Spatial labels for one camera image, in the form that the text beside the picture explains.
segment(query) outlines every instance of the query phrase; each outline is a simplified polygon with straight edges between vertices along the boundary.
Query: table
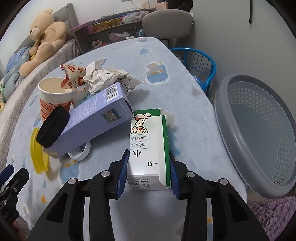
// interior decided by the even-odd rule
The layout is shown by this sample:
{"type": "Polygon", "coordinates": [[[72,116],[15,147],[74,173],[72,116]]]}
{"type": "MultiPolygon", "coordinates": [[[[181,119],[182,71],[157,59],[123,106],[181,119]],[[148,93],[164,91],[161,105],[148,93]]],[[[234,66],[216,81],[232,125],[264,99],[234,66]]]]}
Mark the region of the table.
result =
{"type": "MultiPolygon", "coordinates": [[[[168,130],[168,137],[176,160],[184,162],[190,171],[204,179],[227,178],[241,197],[247,199],[245,185],[220,136],[212,104],[165,45],[155,38],[131,39],[98,48],[68,63],[87,66],[100,58],[105,58],[105,69],[123,68],[145,81],[128,97],[133,110],[163,108],[174,114],[175,127],[168,130]]],[[[64,76],[56,69],[46,77],[64,76]]],[[[42,124],[39,110],[35,89],[16,124],[7,161],[15,172],[25,167],[30,173],[16,206],[29,228],[69,178],[94,177],[108,169],[111,162],[120,160],[130,145],[131,123],[126,121],[92,139],[91,151],[83,161],[72,160],[67,155],[57,160],[50,158],[48,172],[36,174],[29,143],[33,128],[42,124]]],[[[85,207],[84,224],[88,230],[88,202],[85,207]]],[[[126,184],[121,198],[110,200],[115,240],[180,240],[185,210],[186,201],[177,200],[170,189],[135,191],[126,184]]]]}

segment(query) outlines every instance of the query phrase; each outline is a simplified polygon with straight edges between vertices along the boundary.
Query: tissue paper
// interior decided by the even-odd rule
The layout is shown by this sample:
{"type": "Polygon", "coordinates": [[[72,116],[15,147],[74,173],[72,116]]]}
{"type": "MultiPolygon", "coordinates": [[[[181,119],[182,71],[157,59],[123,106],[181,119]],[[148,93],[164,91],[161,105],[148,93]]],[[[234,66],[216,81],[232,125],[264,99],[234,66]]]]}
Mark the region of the tissue paper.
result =
{"type": "Polygon", "coordinates": [[[110,85],[119,82],[125,89],[126,95],[129,95],[137,85],[142,82],[132,77],[124,69],[103,69],[100,64],[101,60],[94,61],[86,67],[86,75],[83,81],[86,82],[86,87],[91,94],[109,87],[110,85]]]}

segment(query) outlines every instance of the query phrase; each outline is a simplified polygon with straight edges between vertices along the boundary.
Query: purple box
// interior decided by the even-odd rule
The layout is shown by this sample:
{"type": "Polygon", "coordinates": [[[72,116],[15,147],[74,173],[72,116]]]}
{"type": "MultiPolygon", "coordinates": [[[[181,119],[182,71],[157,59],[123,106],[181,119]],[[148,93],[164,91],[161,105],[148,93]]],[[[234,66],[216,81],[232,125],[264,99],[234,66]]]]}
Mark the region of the purple box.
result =
{"type": "Polygon", "coordinates": [[[120,84],[115,83],[72,110],[62,134],[44,151],[59,158],[132,117],[133,111],[126,94],[120,84]]]}

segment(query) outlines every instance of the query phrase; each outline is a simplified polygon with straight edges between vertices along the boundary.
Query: paper cup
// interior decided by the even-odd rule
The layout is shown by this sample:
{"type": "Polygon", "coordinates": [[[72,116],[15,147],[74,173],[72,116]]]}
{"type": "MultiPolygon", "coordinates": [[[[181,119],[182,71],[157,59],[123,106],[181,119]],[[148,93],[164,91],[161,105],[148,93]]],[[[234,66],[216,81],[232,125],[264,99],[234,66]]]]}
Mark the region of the paper cup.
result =
{"type": "Polygon", "coordinates": [[[69,112],[71,101],[74,96],[74,89],[62,89],[61,82],[64,78],[46,78],[39,82],[39,97],[41,117],[44,122],[49,114],[59,105],[69,112]]]}

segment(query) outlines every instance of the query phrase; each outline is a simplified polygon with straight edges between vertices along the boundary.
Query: white wall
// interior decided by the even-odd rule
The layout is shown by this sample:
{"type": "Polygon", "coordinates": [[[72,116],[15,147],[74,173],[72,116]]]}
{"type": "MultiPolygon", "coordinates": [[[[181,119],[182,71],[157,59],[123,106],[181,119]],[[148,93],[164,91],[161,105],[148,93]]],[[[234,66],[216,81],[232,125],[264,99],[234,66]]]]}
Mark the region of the white wall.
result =
{"type": "MultiPolygon", "coordinates": [[[[134,0],[136,7],[146,0],[134,0]]],[[[74,6],[79,24],[97,20],[112,13],[121,13],[134,8],[131,1],[121,0],[31,0],[15,17],[3,38],[0,40],[0,61],[6,67],[10,56],[29,35],[32,20],[43,10],[52,8],[53,12],[64,7],[68,2],[74,6]]],[[[149,0],[154,7],[157,0],[149,0]]]]}
{"type": "Polygon", "coordinates": [[[296,40],[266,1],[193,0],[194,29],[178,45],[208,53],[217,64],[214,89],[230,73],[254,76],[273,88],[296,117],[296,40]]]}
{"type": "Polygon", "coordinates": [[[0,79],[4,77],[4,73],[5,73],[5,69],[2,62],[0,61],[0,79]]]}

